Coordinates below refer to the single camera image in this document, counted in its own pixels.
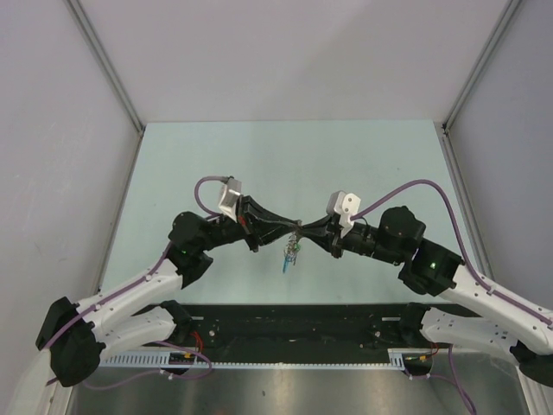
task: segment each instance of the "stainless steel surface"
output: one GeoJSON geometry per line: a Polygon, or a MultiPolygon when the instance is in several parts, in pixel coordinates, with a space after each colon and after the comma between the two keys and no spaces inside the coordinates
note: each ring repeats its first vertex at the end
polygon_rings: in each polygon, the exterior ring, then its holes
{"type": "Polygon", "coordinates": [[[510,0],[509,3],[503,9],[503,13],[499,18],[497,24],[493,28],[490,37],[488,38],[486,45],[482,49],[480,56],[476,60],[474,67],[468,76],[467,82],[461,89],[461,92],[457,96],[453,107],[449,111],[448,116],[446,117],[443,125],[446,131],[451,129],[451,126],[455,122],[457,115],[461,108],[465,105],[470,92],[472,92],[476,82],[480,79],[480,76],[484,73],[484,70],[487,68],[490,58],[493,55],[493,51],[499,45],[503,37],[505,36],[506,30],[509,28],[513,17],[516,15],[517,11],[520,9],[520,5],[524,0],[510,0]]]}
{"type": "MultiPolygon", "coordinates": [[[[455,362],[479,415],[525,415],[513,366],[483,354],[455,362]]],[[[100,369],[89,380],[105,385],[136,369],[100,369]]],[[[439,354],[434,373],[449,376],[439,354]]],[[[108,392],[75,388],[73,415],[110,414],[466,414],[456,389],[441,380],[409,380],[396,371],[219,370],[202,380],[152,375],[108,392]]]]}
{"type": "Polygon", "coordinates": [[[113,92],[121,101],[121,104],[123,105],[123,108],[131,123],[137,130],[137,133],[142,136],[144,132],[144,124],[138,117],[137,110],[130,101],[129,94],[125,91],[123,83],[121,82],[121,79],[119,78],[115,67],[111,63],[109,56],[105,52],[104,46],[98,38],[98,34],[92,26],[92,22],[83,9],[80,0],[65,0],[65,3],[69,8],[69,12],[73,16],[74,21],[79,26],[79,29],[83,34],[86,43],[90,47],[94,58],[96,58],[96,61],[102,69],[102,72],[104,72],[104,75],[107,78],[107,81],[113,88],[113,92]]]}

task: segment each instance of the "white cable tray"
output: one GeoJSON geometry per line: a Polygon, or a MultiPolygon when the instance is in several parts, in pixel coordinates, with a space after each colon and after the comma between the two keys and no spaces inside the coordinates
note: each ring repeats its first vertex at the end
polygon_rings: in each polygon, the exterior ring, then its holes
{"type": "MultiPolygon", "coordinates": [[[[147,368],[205,368],[203,361],[194,363],[169,363],[173,351],[148,350],[123,352],[102,361],[100,367],[147,367],[147,368]]],[[[388,352],[389,363],[337,363],[337,364],[290,364],[290,363],[213,363],[216,369],[340,369],[340,370],[404,370],[401,353],[388,352]]]]}

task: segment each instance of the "cable clip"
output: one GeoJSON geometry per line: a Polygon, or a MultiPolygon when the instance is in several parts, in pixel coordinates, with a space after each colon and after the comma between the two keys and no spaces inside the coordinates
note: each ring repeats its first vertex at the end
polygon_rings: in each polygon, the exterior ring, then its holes
{"type": "Polygon", "coordinates": [[[491,296],[493,294],[493,292],[495,291],[495,284],[490,284],[490,289],[488,291],[486,291],[486,294],[488,296],[491,296]]]}

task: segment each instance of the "metal floor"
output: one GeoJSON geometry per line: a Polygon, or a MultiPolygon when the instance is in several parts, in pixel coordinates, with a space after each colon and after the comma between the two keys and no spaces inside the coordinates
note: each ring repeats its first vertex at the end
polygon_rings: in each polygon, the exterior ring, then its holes
{"type": "MultiPolygon", "coordinates": [[[[483,354],[458,354],[461,383],[479,415],[525,415],[514,367],[483,354]]],[[[100,369],[94,385],[123,380],[136,369],[100,369]]],[[[447,354],[435,374],[450,376],[447,354]]],[[[456,389],[442,380],[413,380],[398,371],[218,370],[202,380],[152,375],[108,392],[74,389],[71,415],[330,415],[466,414],[456,389]]]]}

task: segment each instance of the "metal frame edge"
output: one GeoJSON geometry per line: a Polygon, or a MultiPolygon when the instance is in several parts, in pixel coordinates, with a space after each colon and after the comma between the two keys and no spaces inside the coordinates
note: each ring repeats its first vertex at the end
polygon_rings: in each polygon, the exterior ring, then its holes
{"type": "Polygon", "coordinates": [[[438,139],[442,147],[442,152],[448,166],[451,182],[453,183],[454,191],[461,207],[461,214],[463,220],[467,224],[468,238],[470,239],[471,246],[473,247],[474,256],[476,257],[476,264],[480,270],[485,273],[489,278],[495,280],[492,267],[490,266],[490,260],[487,256],[484,240],[480,233],[476,216],[474,214],[473,205],[468,195],[467,186],[463,180],[461,169],[457,162],[449,134],[445,132],[443,127],[436,126],[436,132],[438,139]]]}
{"type": "Polygon", "coordinates": [[[455,99],[451,110],[449,110],[449,113],[445,121],[443,122],[443,128],[445,131],[449,131],[451,129],[452,125],[457,119],[457,116],[459,115],[459,112],[461,111],[462,107],[465,105],[468,97],[473,91],[474,86],[490,63],[493,52],[496,50],[499,43],[505,37],[507,29],[510,27],[523,2],[524,0],[509,0],[506,6],[503,8],[499,20],[493,27],[492,33],[488,37],[484,48],[480,52],[480,55],[476,59],[476,62],[474,63],[474,66],[471,69],[470,74],[468,75],[468,79],[465,81],[465,84],[459,92],[459,95],[457,95],[457,98],[455,99]]]}
{"type": "Polygon", "coordinates": [[[102,42],[100,41],[98,34],[80,0],[64,0],[64,3],[66,4],[75,23],[79,27],[85,42],[88,44],[94,58],[96,59],[96,62],[99,64],[100,69],[104,73],[106,80],[123,106],[127,117],[135,130],[137,130],[137,133],[142,136],[144,132],[144,124],[138,116],[138,112],[132,104],[129,94],[125,90],[123,82],[119,78],[119,75],[111,63],[108,54],[105,52],[105,48],[102,45],[102,42]]]}

